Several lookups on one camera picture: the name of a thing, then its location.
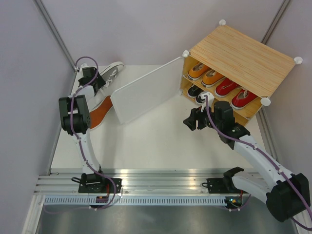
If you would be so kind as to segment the black sneaker white laces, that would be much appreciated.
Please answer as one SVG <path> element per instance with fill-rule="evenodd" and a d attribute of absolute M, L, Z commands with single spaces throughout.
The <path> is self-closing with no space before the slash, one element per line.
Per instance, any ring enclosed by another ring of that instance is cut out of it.
<path fill-rule="evenodd" d="M 207 94 L 206 91 L 201 92 L 199 95 L 196 96 L 195 102 L 197 105 L 202 105 L 205 103 L 205 95 Z"/>

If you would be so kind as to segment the grey sneaker orange sole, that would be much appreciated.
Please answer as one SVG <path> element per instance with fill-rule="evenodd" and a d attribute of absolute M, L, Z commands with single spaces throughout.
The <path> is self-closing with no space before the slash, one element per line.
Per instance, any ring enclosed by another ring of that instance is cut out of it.
<path fill-rule="evenodd" d="M 90 129 L 98 127 L 113 106 L 111 96 L 103 94 L 97 94 L 95 97 L 90 98 L 87 104 L 91 118 Z"/>

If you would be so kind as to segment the white cabinet door panel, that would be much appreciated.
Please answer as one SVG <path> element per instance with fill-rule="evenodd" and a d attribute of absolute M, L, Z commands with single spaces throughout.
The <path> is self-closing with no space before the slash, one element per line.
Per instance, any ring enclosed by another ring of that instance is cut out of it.
<path fill-rule="evenodd" d="M 176 59 L 115 90 L 111 101 L 121 124 L 129 123 L 180 90 L 184 58 Z"/>

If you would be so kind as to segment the red sneaker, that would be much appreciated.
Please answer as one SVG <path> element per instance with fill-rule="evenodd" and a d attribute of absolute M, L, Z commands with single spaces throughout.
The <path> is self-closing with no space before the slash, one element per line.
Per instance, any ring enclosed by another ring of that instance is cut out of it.
<path fill-rule="evenodd" d="M 254 101 L 257 95 L 246 89 L 241 89 L 231 100 L 231 106 L 234 109 L 241 110 L 250 102 Z"/>
<path fill-rule="evenodd" d="M 240 85 L 236 82 L 230 80 L 229 78 L 225 78 L 215 89 L 214 93 L 219 98 L 224 98 L 227 96 L 231 91 L 236 88 L 239 88 Z"/>

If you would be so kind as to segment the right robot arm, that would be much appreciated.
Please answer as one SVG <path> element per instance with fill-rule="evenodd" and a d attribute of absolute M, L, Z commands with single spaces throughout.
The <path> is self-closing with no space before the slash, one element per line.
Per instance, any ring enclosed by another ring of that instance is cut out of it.
<path fill-rule="evenodd" d="M 183 123 L 192 131 L 205 127 L 215 129 L 220 140 L 243 156 L 263 178 L 252 178 L 242 168 L 235 167 L 224 173 L 222 186 L 225 191 L 249 193 L 265 203 L 271 215 L 280 222 L 303 211 L 312 213 L 308 179 L 302 173 L 295 175 L 261 149 L 251 133 L 236 122 L 228 102 L 217 101 L 214 105 L 193 108 Z"/>

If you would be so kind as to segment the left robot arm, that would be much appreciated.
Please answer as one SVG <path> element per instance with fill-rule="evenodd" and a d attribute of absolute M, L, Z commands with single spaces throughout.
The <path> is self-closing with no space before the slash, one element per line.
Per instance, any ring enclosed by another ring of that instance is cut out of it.
<path fill-rule="evenodd" d="M 58 100 L 61 127 L 72 137 L 82 163 L 81 178 L 73 177 L 79 184 L 79 193 L 102 193 L 106 189 L 106 180 L 101 176 L 100 163 L 96 159 L 91 139 L 91 117 L 87 101 L 93 98 L 105 84 L 95 67 L 79 69 L 78 90 L 68 97 Z"/>

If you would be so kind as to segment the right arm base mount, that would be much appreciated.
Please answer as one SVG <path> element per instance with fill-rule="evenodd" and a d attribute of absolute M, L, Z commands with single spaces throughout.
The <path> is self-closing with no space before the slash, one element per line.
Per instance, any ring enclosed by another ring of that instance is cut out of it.
<path fill-rule="evenodd" d="M 201 183 L 203 188 L 208 190 L 209 194 L 233 194 L 236 189 L 228 178 L 213 177 L 207 178 L 206 182 Z"/>

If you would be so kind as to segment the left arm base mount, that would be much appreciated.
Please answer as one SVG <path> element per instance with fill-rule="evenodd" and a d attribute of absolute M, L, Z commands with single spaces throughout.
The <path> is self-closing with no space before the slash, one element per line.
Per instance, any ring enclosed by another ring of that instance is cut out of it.
<path fill-rule="evenodd" d="M 120 178 L 112 178 L 116 188 L 114 189 L 113 183 L 107 178 L 95 178 L 91 181 L 87 181 L 83 178 L 72 177 L 72 182 L 78 183 L 79 193 L 88 194 L 113 194 L 120 193 L 122 187 L 122 180 Z"/>

